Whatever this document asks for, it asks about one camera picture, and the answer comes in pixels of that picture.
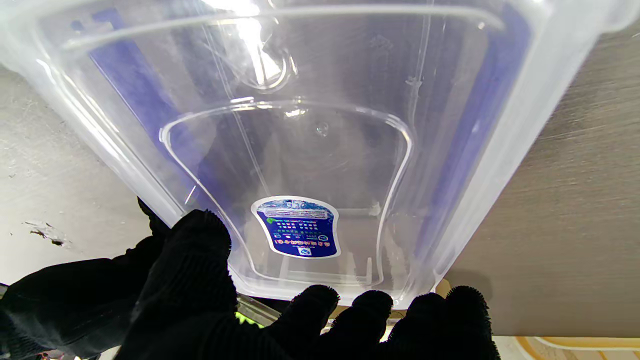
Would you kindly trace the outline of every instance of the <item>black glove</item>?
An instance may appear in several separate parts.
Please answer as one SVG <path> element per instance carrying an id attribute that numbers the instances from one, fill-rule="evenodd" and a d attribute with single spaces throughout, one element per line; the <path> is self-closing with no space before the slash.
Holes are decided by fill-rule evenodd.
<path id="1" fill-rule="evenodd" d="M 487 306 L 469 287 L 446 299 L 417 297 L 380 343 L 392 299 L 367 291 L 320 335 L 339 296 L 313 285 L 270 326 L 240 324 L 227 270 L 231 240 L 210 211 L 194 210 L 167 236 L 149 273 L 135 321 L 116 357 L 144 359 L 498 359 Z"/>

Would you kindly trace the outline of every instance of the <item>finger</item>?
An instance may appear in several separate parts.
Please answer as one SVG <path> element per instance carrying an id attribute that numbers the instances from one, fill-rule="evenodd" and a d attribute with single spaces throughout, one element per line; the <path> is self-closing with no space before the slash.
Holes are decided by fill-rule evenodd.
<path id="1" fill-rule="evenodd" d="M 470 286 L 457 286 L 447 295 L 446 303 L 453 327 L 491 338 L 489 307 L 480 291 Z"/>
<path id="2" fill-rule="evenodd" d="M 457 286 L 447 296 L 447 339 L 456 347 L 454 353 L 462 358 L 499 359 L 492 341 L 488 306 L 482 294 L 469 286 Z"/>
<path id="3" fill-rule="evenodd" d="M 408 358 L 424 355 L 426 349 L 432 354 L 434 349 L 442 346 L 445 311 L 445 300 L 440 295 L 428 293 L 418 296 L 409 305 L 405 317 L 391 330 L 383 347 Z"/>
<path id="4" fill-rule="evenodd" d="M 193 210 L 173 227 L 138 299 L 136 314 L 169 305 L 185 311 L 233 313 L 236 288 L 227 268 L 231 239 L 210 211 Z"/>
<path id="5" fill-rule="evenodd" d="M 358 296 L 336 317 L 331 330 L 320 336 L 316 348 L 327 354 L 319 357 L 353 358 L 369 353 L 385 333 L 392 306 L 393 300 L 382 291 L 369 290 Z"/>
<path id="6" fill-rule="evenodd" d="M 308 354 L 340 297 L 324 285 L 312 285 L 296 296 L 280 318 L 265 331 L 293 358 Z"/>

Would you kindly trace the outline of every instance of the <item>wooden surface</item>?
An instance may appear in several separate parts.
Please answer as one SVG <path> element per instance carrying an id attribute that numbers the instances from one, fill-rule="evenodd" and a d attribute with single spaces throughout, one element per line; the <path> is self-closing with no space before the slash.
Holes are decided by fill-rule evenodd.
<path id="1" fill-rule="evenodd" d="M 601 38 L 446 278 L 496 334 L 640 337 L 640 22 Z"/>

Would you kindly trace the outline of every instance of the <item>label sticker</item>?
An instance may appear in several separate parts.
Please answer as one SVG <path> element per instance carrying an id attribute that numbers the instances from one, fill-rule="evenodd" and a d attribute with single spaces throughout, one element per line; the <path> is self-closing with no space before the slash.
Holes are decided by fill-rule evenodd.
<path id="1" fill-rule="evenodd" d="M 251 205 L 271 250 L 304 259 L 340 255 L 336 235 L 338 211 L 320 200 L 299 196 L 272 196 Z"/>

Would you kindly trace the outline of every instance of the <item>plastic box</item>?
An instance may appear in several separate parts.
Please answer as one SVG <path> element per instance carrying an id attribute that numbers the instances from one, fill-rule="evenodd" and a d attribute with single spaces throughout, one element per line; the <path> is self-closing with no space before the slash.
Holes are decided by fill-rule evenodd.
<path id="1" fill-rule="evenodd" d="M 168 224 L 219 214 L 238 292 L 404 308 L 638 5 L 3 1 L 0 59 Z"/>

